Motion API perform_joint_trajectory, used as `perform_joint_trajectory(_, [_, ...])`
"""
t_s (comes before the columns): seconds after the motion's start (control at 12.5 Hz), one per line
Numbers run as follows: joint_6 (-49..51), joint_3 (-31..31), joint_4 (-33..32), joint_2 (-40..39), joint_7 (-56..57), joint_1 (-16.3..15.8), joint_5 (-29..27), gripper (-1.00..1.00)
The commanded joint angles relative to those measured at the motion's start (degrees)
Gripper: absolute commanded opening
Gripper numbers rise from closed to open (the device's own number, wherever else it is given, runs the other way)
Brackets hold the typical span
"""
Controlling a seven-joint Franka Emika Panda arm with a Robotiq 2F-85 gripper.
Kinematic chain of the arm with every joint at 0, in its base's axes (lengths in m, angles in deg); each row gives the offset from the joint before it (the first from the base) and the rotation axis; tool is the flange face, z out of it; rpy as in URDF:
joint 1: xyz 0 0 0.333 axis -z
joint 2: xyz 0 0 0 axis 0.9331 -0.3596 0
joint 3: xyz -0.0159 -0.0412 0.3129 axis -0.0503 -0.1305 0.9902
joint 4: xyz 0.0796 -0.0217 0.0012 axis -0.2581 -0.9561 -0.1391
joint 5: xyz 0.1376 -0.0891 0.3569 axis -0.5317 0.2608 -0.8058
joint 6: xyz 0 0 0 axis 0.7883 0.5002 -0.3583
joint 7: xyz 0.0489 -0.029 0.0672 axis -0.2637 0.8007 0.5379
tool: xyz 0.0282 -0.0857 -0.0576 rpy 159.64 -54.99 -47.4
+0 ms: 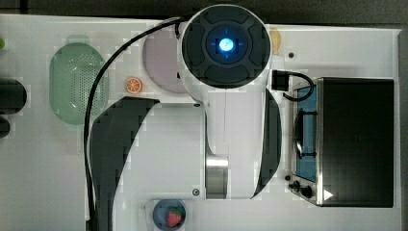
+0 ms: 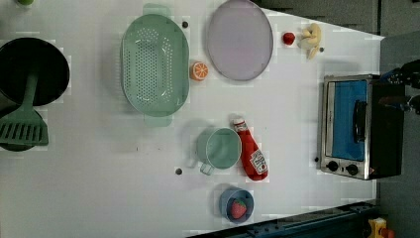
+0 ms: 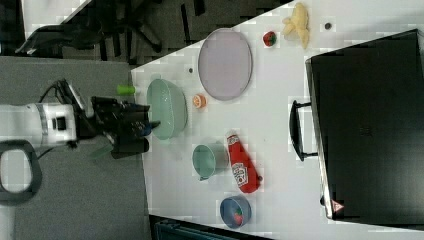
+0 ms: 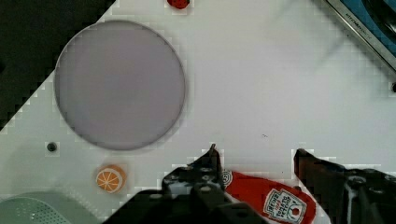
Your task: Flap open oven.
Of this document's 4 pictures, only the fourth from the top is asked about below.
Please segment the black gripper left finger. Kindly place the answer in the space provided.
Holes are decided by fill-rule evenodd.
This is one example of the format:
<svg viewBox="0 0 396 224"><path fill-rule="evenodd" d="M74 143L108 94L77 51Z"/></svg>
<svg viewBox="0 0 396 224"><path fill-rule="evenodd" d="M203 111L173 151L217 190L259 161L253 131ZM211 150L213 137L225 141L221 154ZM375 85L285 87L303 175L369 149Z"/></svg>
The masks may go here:
<svg viewBox="0 0 396 224"><path fill-rule="evenodd" d="M221 162L216 145L200 158L178 167L163 178L166 196L161 224L225 224Z"/></svg>

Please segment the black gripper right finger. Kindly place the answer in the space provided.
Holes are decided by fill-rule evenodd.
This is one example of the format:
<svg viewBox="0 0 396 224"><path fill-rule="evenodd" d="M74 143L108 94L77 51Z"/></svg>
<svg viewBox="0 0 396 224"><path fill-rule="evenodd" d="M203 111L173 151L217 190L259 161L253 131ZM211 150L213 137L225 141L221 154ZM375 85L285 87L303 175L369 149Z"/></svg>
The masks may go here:
<svg viewBox="0 0 396 224"><path fill-rule="evenodd" d="M347 169L299 148L294 173L332 224L396 224L396 179L376 169Z"/></svg>

